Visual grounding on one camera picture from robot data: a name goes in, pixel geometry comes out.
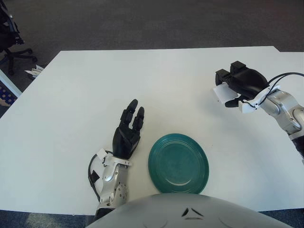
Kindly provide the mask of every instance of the white table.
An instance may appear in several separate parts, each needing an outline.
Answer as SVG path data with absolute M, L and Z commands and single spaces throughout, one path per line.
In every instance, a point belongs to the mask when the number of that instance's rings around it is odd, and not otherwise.
M 0 209 L 93 215 L 88 163 L 100 148 L 112 149 L 134 98 L 145 119 L 129 200 L 158 193 L 148 174 L 150 149 L 165 134 L 183 133 L 209 161 L 203 194 L 258 211 L 304 207 L 304 166 L 276 121 L 213 97 L 215 71 L 236 60 L 267 79 L 304 71 L 303 53 L 274 47 L 60 52 L 0 119 Z M 304 105 L 302 77 L 280 84 Z

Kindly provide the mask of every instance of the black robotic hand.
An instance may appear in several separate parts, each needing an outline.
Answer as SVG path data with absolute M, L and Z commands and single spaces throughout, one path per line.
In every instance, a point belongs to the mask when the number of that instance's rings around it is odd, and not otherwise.
M 120 124 L 116 128 L 113 137 L 113 156 L 115 157 L 129 159 L 140 140 L 140 130 L 143 126 L 143 107 L 139 108 L 132 124 L 132 129 L 129 128 L 129 123 L 132 120 L 137 104 L 138 101 L 136 99 L 132 100 L 127 109 L 124 109 L 120 118 Z
M 238 98 L 227 101 L 226 107 L 238 107 L 238 102 L 252 100 L 263 89 L 269 87 L 266 78 L 259 72 L 249 69 L 245 64 L 236 61 L 231 64 L 230 72 L 221 69 L 216 72 L 215 84 L 218 86 L 226 82 L 230 89 L 240 94 Z

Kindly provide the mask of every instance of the robotic arm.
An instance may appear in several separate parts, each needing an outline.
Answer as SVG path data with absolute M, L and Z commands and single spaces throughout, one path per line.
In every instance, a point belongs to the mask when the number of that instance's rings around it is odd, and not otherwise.
M 128 167 L 132 165 L 128 159 L 132 156 L 140 140 L 140 130 L 143 126 L 144 117 L 144 108 L 140 107 L 132 124 L 132 129 L 129 128 L 137 104 L 138 101 L 134 99 L 124 109 L 120 124 L 114 133 L 113 152 L 101 149 L 93 156 L 89 164 L 88 178 L 99 201 L 95 220 L 110 213 L 127 201 L 126 179 Z M 97 193 L 95 188 L 95 182 L 99 179 L 99 176 L 95 171 L 91 173 L 91 164 L 95 157 L 98 157 L 105 167 L 102 175 L 103 189 L 100 194 Z
M 279 75 L 277 82 L 291 74 Z M 239 107 L 242 113 L 249 113 L 263 108 L 274 117 L 285 131 L 302 156 L 304 164 L 304 108 L 287 92 L 281 91 L 276 83 L 270 87 L 263 75 L 237 61 L 231 64 L 230 72 L 222 69 L 216 72 L 214 88 L 218 100 L 226 107 Z

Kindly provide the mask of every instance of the silver arm segment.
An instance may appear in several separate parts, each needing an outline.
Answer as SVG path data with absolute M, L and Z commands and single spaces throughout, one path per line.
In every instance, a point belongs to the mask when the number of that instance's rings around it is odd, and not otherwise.
M 261 107 L 274 117 L 293 141 L 304 164 L 304 108 L 287 92 L 276 90 L 268 95 Z
M 100 194 L 100 202 L 97 210 L 100 208 L 115 209 L 127 201 L 126 179 L 128 166 L 115 164 L 108 165 L 104 169 L 102 176 L 103 189 Z

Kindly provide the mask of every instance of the small paper object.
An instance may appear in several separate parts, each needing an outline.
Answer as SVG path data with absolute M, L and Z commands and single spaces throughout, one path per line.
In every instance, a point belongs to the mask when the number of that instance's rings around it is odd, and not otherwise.
M 41 66 L 36 65 L 36 69 L 32 70 L 25 70 L 25 72 L 29 73 L 30 75 L 33 75 L 33 77 L 38 77 L 38 75 L 44 70 Z

